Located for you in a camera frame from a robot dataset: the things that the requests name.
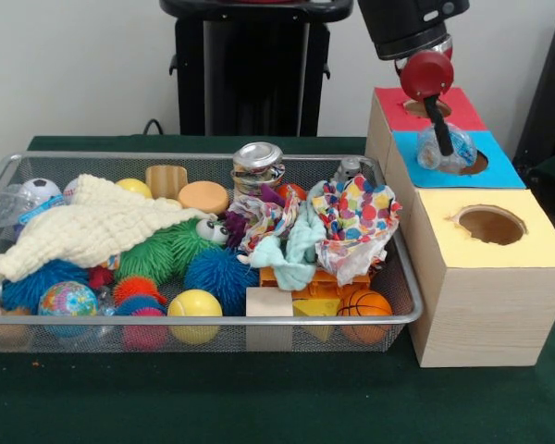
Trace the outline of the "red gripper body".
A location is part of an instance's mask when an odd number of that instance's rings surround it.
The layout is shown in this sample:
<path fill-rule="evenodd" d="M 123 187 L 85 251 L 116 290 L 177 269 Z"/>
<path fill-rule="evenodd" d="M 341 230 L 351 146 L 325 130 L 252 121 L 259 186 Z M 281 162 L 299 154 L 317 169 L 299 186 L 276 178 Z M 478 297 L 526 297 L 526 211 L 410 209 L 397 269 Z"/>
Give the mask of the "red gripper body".
<path fill-rule="evenodd" d="M 397 59 L 394 66 L 400 79 L 401 88 L 414 100 L 446 93 L 454 82 L 452 38 Z"/>

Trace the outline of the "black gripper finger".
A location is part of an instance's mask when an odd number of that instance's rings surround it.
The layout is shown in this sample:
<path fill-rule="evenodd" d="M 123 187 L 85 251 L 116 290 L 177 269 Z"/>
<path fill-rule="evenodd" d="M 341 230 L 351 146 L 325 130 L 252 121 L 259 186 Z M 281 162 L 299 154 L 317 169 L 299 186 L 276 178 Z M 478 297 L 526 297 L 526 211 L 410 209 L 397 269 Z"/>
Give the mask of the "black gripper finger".
<path fill-rule="evenodd" d="M 424 99 L 425 111 L 434 127 L 438 147 L 443 156 L 453 154 L 453 145 L 450 137 L 449 127 L 445 122 L 444 116 L 438 108 L 438 96 L 433 95 Z"/>

